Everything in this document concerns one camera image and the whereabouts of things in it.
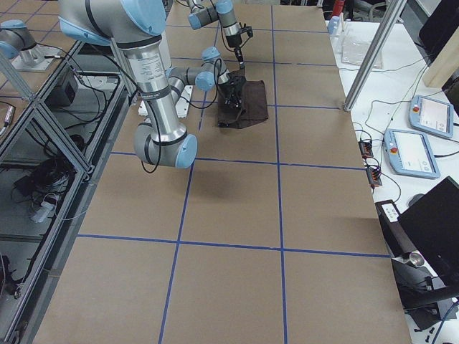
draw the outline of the white table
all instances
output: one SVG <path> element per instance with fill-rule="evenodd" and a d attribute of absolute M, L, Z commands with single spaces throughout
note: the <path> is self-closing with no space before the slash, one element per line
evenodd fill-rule
<path fill-rule="evenodd" d="M 347 22 L 346 25 L 349 26 L 346 30 L 347 34 L 349 36 L 352 35 L 358 37 L 361 41 L 370 41 L 378 27 L 377 23 Z M 343 83 L 344 92 L 347 94 L 351 88 L 357 71 L 348 71 L 343 70 L 342 68 L 357 70 L 358 66 L 342 63 L 341 53 L 337 51 L 335 51 L 335 58 L 337 65 L 340 68 L 340 76 L 341 82 Z M 403 24 L 396 24 L 382 50 L 382 70 L 394 70 L 405 65 L 410 65 L 420 59 L 422 59 L 422 55 L 417 50 Z M 362 90 L 359 99 L 351 111 L 352 120 L 355 123 L 362 125 L 363 130 L 369 132 L 373 139 L 382 139 L 382 135 L 380 133 L 364 124 L 368 117 L 372 101 L 383 100 L 385 102 L 399 102 L 400 100 L 411 100 L 414 95 L 415 85 L 408 93 L 407 91 L 413 84 L 417 83 L 415 80 L 422 75 L 421 71 L 424 68 L 426 68 L 426 64 L 424 60 L 422 60 L 410 67 L 402 68 L 393 72 L 375 72 L 377 69 L 374 69 L 366 81 L 364 89 Z M 426 87 L 424 82 L 421 80 L 417 87 L 416 94 L 431 95 L 432 93 L 439 91 L 441 90 Z M 442 92 L 433 95 L 431 98 L 446 102 L 448 101 Z M 385 131 L 388 125 L 389 128 L 413 130 L 410 127 L 408 120 L 409 107 L 409 102 L 403 102 L 400 105 L 386 105 L 376 102 L 374 103 L 368 124 L 382 132 Z M 455 122 L 459 122 L 459 119 L 456 115 Z M 356 130 L 361 129 L 359 124 L 354 124 Z M 361 133 L 356 132 L 356 136 L 357 138 L 360 138 Z M 433 135 L 428 136 L 434 154 L 442 155 L 459 151 L 459 144 L 457 143 L 437 138 Z M 455 128 L 453 139 L 459 140 L 459 128 L 457 127 Z M 438 179 L 429 180 L 424 178 L 406 177 L 394 173 L 389 165 L 389 161 L 385 155 L 385 152 L 382 152 L 381 150 L 381 143 L 381 141 L 373 142 L 373 152 L 381 163 L 382 172 L 393 178 L 400 185 L 402 194 L 399 198 L 399 201 L 397 202 L 397 207 L 401 212 L 407 209 L 408 201 L 415 194 L 427 193 L 431 188 L 433 188 L 447 176 L 452 176 L 453 179 L 459 181 L 459 155 L 451 156 L 449 158 L 437 159 L 437 164 L 441 172 L 441 177 Z M 395 200 L 399 194 L 396 185 L 384 176 L 382 176 L 382 183 L 383 186 L 374 190 L 374 201 L 378 202 L 387 199 Z M 424 344 L 427 335 L 429 335 L 428 330 L 421 333 L 416 333 L 414 331 L 416 324 L 410 316 L 407 316 L 407 322 L 410 327 L 413 343 Z M 430 335 L 430 342 L 432 341 L 434 335 Z M 445 323 L 436 341 L 436 344 L 443 342 L 459 343 L 459 320 L 450 320 Z"/>

